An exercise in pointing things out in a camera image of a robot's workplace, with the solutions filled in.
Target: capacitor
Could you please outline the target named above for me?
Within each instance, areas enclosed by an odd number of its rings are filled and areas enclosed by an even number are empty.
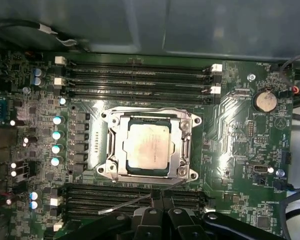
[[[64,146],[61,145],[61,144],[58,144],[58,145],[53,145],[52,148],[51,148],[51,151],[54,153],[54,154],[58,154],[60,152],[62,152],[64,150]]]
[[[11,172],[11,176],[12,176],[12,177],[16,177],[16,176],[19,176],[19,175],[22,175],[22,174],[24,174],[24,168],[23,168],[23,167],[15,168],[15,169]]]
[[[30,202],[29,206],[31,209],[35,210],[38,207],[38,203],[36,201],[32,201]]]
[[[59,125],[63,124],[66,121],[66,119],[64,116],[55,116],[52,121],[55,125]]]
[[[51,159],[51,165],[57,167],[59,164],[61,164],[63,162],[63,157],[58,156],[58,157],[53,157]]]
[[[271,89],[265,88],[253,97],[252,103],[257,111],[269,113],[277,107],[278,99]]]
[[[65,133],[63,131],[54,131],[52,133],[52,138],[54,140],[59,140],[65,137]]]
[[[62,97],[62,98],[59,99],[59,104],[60,105],[65,105],[66,103],[67,103],[67,100],[65,98]]]
[[[32,201],[35,201],[37,199],[39,199],[42,195],[42,191],[40,189],[36,190],[36,191],[32,191],[30,192],[29,194],[29,198],[32,200]]]
[[[22,121],[22,120],[11,120],[10,125],[15,126],[15,127],[22,127],[26,124],[25,124],[25,121]]]
[[[31,93],[31,90],[30,90],[29,87],[25,86],[24,88],[22,88],[22,92],[23,92],[24,94],[30,94],[30,93]]]
[[[46,72],[44,70],[41,70],[40,68],[35,68],[33,70],[33,74],[36,77],[44,78],[46,76]]]
[[[33,85],[36,85],[36,86],[38,86],[38,87],[40,87],[40,88],[42,88],[44,85],[45,85],[45,80],[43,80],[42,78],[40,78],[40,77],[35,77],[34,79],[33,79]]]
[[[36,136],[25,136],[23,138],[23,142],[25,144],[33,144],[33,143],[38,142],[38,138]]]
[[[24,165],[24,163],[25,163],[25,161],[16,161],[16,162],[13,162],[13,163],[11,163],[11,168],[12,169],[18,169],[18,168],[21,168],[21,167],[23,167],[23,165]]]

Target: blue capacitor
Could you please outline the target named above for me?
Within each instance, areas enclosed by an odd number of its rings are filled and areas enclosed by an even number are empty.
[[[30,202],[29,205],[30,205],[30,208],[33,209],[33,210],[36,209],[36,208],[38,207],[38,203],[37,203],[36,201]]]

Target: green circuit board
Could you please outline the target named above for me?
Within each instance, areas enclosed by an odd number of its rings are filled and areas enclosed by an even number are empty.
[[[76,199],[82,189],[86,188],[92,194],[98,187],[162,187],[146,183],[113,183],[97,173],[96,166],[104,163],[107,155],[108,126],[101,114],[104,110],[118,106],[170,107],[186,109],[200,116],[203,123],[192,130],[190,160],[190,167],[199,173],[199,178],[178,186],[176,190],[203,192],[213,199],[213,205],[209,207],[215,208],[217,212],[282,235],[278,218],[279,201],[286,197],[286,193],[276,190],[273,182],[287,179],[293,104],[291,96],[280,95],[288,89],[278,71],[272,69],[272,63],[60,52],[47,52],[42,54],[42,58],[31,58],[28,54],[0,51],[0,81],[5,84],[4,87],[0,86],[0,96],[8,99],[6,120],[8,122],[9,119],[18,118],[26,122],[25,127],[19,128],[19,144],[12,150],[12,161],[24,158],[37,161],[38,172],[36,177],[29,180],[29,193],[35,190],[42,192],[40,205],[35,210],[29,208],[28,192],[11,207],[11,239],[42,239],[46,229],[63,216],[90,221],[98,215],[97,210],[107,206],[101,204],[101,201],[112,200],[98,200],[97,197],[93,200],[88,197]],[[55,56],[65,57],[68,65],[62,69],[56,68]],[[150,69],[141,71],[140,75],[151,76],[156,71],[158,77],[152,76],[152,80],[138,76],[132,81],[108,80],[110,78],[103,77],[102,74],[107,75],[109,71],[95,70],[95,65],[122,68],[122,74],[127,74],[126,71],[130,71],[131,66],[150,66]],[[198,89],[205,85],[205,81],[198,79],[201,79],[201,75],[208,74],[204,70],[213,65],[222,66],[222,70],[209,73],[210,81],[207,85],[220,87],[220,94],[203,95],[203,91]],[[42,86],[33,84],[35,68],[45,72]],[[74,77],[68,74],[71,68],[78,75]],[[183,73],[188,70],[191,70],[191,77]],[[169,71],[173,74],[164,78]],[[293,68],[286,74],[293,81]],[[60,75],[64,75],[66,84],[62,89],[56,89],[54,78]],[[257,110],[253,104],[257,94],[264,89],[276,96],[276,107],[270,112]],[[66,99],[66,104],[61,105],[60,98]],[[16,107],[15,102],[22,104]],[[77,117],[84,114],[89,117]],[[65,123],[54,125],[53,117],[59,115],[65,118]],[[89,129],[77,129],[78,124],[89,124]],[[29,131],[34,131],[38,142],[24,147],[22,137]],[[53,131],[63,131],[65,138],[54,140]],[[87,169],[83,172],[77,171],[73,164],[76,135],[80,133],[89,135]],[[50,163],[51,158],[56,156],[51,151],[55,144],[64,146],[64,151],[59,154],[64,161],[58,167]],[[259,166],[267,166],[267,169],[256,172],[256,167]],[[278,176],[278,170],[283,171],[284,176]],[[75,184],[70,190],[73,200],[66,210],[62,210],[61,215],[52,216],[47,188],[66,184]],[[201,204],[191,202],[189,208],[198,213],[204,212]],[[55,236],[66,232],[62,229],[59,231]]]

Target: black ram slot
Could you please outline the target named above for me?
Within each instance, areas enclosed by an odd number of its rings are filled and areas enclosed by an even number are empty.
[[[153,85],[123,85],[116,83],[97,84],[97,83],[84,83],[75,84],[76,89],[98,89],[109,91],[131,91],[131,92],[151,92],[156,94],[185,94],[185,95],[209,95],[210,87],[191,87],[191,86],[153,86]]]
[[[171,72],[172,74],[203,74],[207,67],[185,67],[185,66],[161,66],[140,64],[104,64],[95,62],[76,62],[71,65],[73,70],[77,69],[103,69],[104,71],[138,71],[138,72]]]
[[[182,96],[140,96],[140,95],[120,95],[120,94],[99,94],[99,93],[89,93],[89,92],[74,92],[69,91],[67,93],[69,98],[87,98],[96,100],[108,100],[108,101],[129,101],[129,102],[150,102],[150,103],[172,103],[172,104],[183,104],[183,105],[212,105],[219,104],[219,102],[214,102],[214,97],[202,97],[200,98],[185,98]]]
[[[78,183],[71,183],[67,186],[67,192],[70,194],[71,192],[86,192],[90,194],[98,193],[104,194],[109,193],[111,195],[115,194],[127,194],[127,195],[137,195],[143,196],[146,194],[151,193],[152,190],[160,190],[159,188],[129,188],[129,187],[118,187],[118,186],[100,186],[100,185],[93,185],[93,184],[78,184]],[[172,190],[175,197],[206,197],[203,191],[192,191],[192,190],[181,190],[181,189],[174,189]]]
[[[151,83],[175,83],[175,84],[189,84],[189,85],[210,85],[214,82],[214,77],[210,75],[202,75],[196,77],[189,77],[184,75],[170,76],[170,75],[123,75],[105,74],[95,72],[71,72],[69,79],[78,81],[99,80],[99,81],[136,81],[136,82],[151,82]]]

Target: black chip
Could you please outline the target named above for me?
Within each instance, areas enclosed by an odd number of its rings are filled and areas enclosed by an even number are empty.
[[[11,65],[11,70],[12,71],[19,71],[20,70],[20,65],[19,64],[12,64]]]
[[[54,177],[55,177],[55,174],[52,173],[52,172],[49,172],[49,173],[45,174],[45,179],[47,179],[47,180],[53,180]]]
[[[49,93],[52,93],[54,91],[54,86],[53,85],[48,85],[46,87],[46,91],[49,92]]]
[[[44,194],[50,194],[51,193],[51,187],[45,187],[42,192]]]
[[[34,135],[36,133],[36,128],[35,127],[30,127],[29,128],[29,134]]]
[[[258,216],[256,219],[256,226],[260,229],[269,229],[270,218],[267,216]]]
[[[29,157],[34,158],[36,156],[36,152],[35,151],[30,151],[29,152]]]
[[[85,153],[77,153],[74,155],[75,162],[84,162],[87,159],[88,159],[88,155]]]
[[[51,198],[57,198],[59,196],[59,194],[60,194],[59,189],[54,187],[54,188],[51,189],[50,197]]]
[[[50,205],[43,205],[43,211],[45,212],[50,211]]]
[[[76,174],[82,174],[86,169],[87,169],[87,165],[86,164],[76,163],[74,165],[74,173],[76,173]]]
[[[50,134],[51,134],[50,128],[44,128],[44,129],[42,130],[42,134],[43,134],[43,135],[50,135]]]
[[[61,90],[60,89],[53,89],[53,95],[60,96]]]
[[[225,194],[224,194],[224,201],[225,201],[225,202],[229,202],[230,200],[231,200],[231,195],[228,194],[228,193],[225,193]]]
[[[89,139],[89,135],[87,133],[79,133],[74,135],[74,139],[76,141],[85,141]]]
[[[76,152],[84,152],[84,151],[88,150],[88,144],[77,143],[76,145],[74,145],[74,150]]]
[[[77,121],[86,121],[90,119],[90,114],[88,113],[77,113],[75,116]]]
[[[210,145],[203,145],[203,150],[209,150],[210,149]]]
[[[36,114],[37,109],[35,107],[30,107],[29,108],[29,113],[30,114]]]
[[[77,131],[89,130],[89,124],[88,123],[78,123],[75,125],[75,130],[77,130]]]
[[[15,108],[21,108],[22,107],[22,101],[20,101],[20,100],[14,100],[13,101],[13,106]]]

